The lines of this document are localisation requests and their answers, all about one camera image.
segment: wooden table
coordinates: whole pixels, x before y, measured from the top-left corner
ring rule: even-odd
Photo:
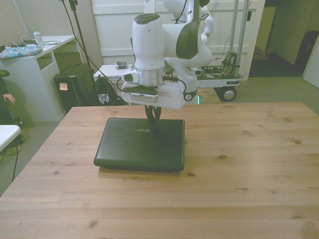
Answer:
[[[0,198],[1,239],[318,239],[319,117],[302,103],[163,109],[185,120],[180,173],[93,159],[109,117],[73,108]]]

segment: asus logo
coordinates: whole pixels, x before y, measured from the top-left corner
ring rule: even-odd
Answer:
[[[137,132],[150,132],[150,130],[149,129],[138,129]]]

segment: doorway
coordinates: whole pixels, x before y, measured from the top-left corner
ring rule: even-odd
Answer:
[[[249,77],[300,77],[319,30],[319,1],[266,0]]]

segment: black computer tower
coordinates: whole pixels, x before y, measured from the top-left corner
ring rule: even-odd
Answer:
[[[98,105],[99,98],[86,63],[68,66],[54,77],[54,82],[66,112],[72,107]]]

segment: person's hand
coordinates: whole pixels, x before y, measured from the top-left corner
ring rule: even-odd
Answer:
[[[15,98],[13,97],[13,95],[11,95],[11,94],[5,94],[5,95],[3,95],[3,98],[4,98],[4,102],[6,102],[7,100],[9,100],[9,101],[12,102],[13,105],[15,104]]]

